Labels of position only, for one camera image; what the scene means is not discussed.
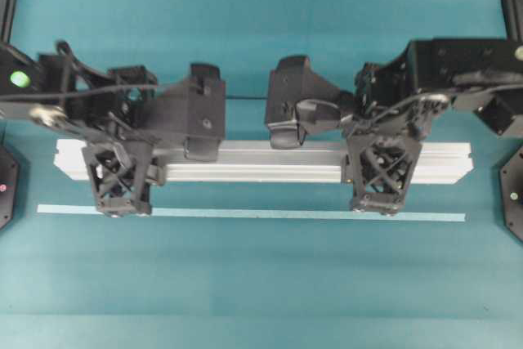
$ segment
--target wire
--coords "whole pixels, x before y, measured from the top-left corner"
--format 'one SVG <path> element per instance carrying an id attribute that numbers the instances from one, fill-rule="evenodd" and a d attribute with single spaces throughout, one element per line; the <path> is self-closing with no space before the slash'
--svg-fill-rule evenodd
<path id="1" fill-rule="evenodd" d="M 92 67 L 80 61 L 74 55 L 71 46 L 64 40 L 56 42 L 56 52 L 60 55 L 67 56 L 73 63 L 74 67 L 76 67 L 76 70 L 82 76 L 83 80 L 90 85 L 91 82 L 88 80 L 90 76 L 97 76 L 99 78 L 114 80 L 114 77 L 112 77 L 111 75 L 98 71 L 97 69 L 93 69 Z"/>
<path id="2" fill-rule="evenodd" d="M 161 87 L 168 87 L 171 85 L 109 85 L 98 87 L 92 90 L 81 90 L 79 92 L 66 93 L 40 93 L 40 94 L 6 94 L 0 96 L 0 101 L 26 101 L 26 100 L 59 100 L 60 98 L 80 98 L 97 96 L 105 93 L 123 92 L 126 90 L 140 89 L 140 90 L 156 90 Z"/>
<path id="3" fill-rule="evenodd" d="M 502 91 L 506 91 L 506 90 L 516 90 L 516 89 L 522 89 L 522 88 L 523 88 L 523 84 L 514 83 L 514 84 L 508 84 L 508 85 L 500 85 L 500 86 L 496 86 L 496 87 L 488 87 L 486 89 L 476 90 L 474 92 L 467 91 L 467 92 L 449 93 L 448 91 L 437 91 L 436 90 L 434 92 L 419 93 L 419 94 L 415 94 L 413 96 L 409 96 L 409 97 L 403 99 L 402 101 L 397 102 L 396 104 L 388 107 L 386 110 L 380 112 L 376 116 L 374 116 L 370 119 L 367 119 L 367 121 L 369 121 L 370 123 L 376 123 L 378 120 L 383 119 L 385 116 L 387 116 L 391 112 L 395 112 L 395 111 L 401 109 L 402 107 L 404 107 L 408 104 L 411 104 L 412 102 L 421 100 L 422 98 L 426 98 L 429 96 L 444 95 L 444 96 L 447 96 L 449 99 L 451 99 L 451 98 L 455 98 L 457 96 L 474 96 L 474 95 L 490 94 L 490 93 L 495 93 L 495 92 L 502 92 Z"/>
<path id="4" fill-rule="evenodd" d="M 22 51 L 19 51 L 18 49 L 16 49 L 15 47 L 13 47 L 12 45 L 10 45 L 8 43 L 0 41 L 0 48 L 3 49 L 4 51 L 9 52 L 9 54 L 11 56 L 13 56 L 15 59 L 17 59 L 18 61 L 21 61 L 22 63 L 24 63 L 26 65 L 35 65 L 36 64 L 36 62 L 33 59 L 31 59 L 29 56 L 25 55 Z"/>

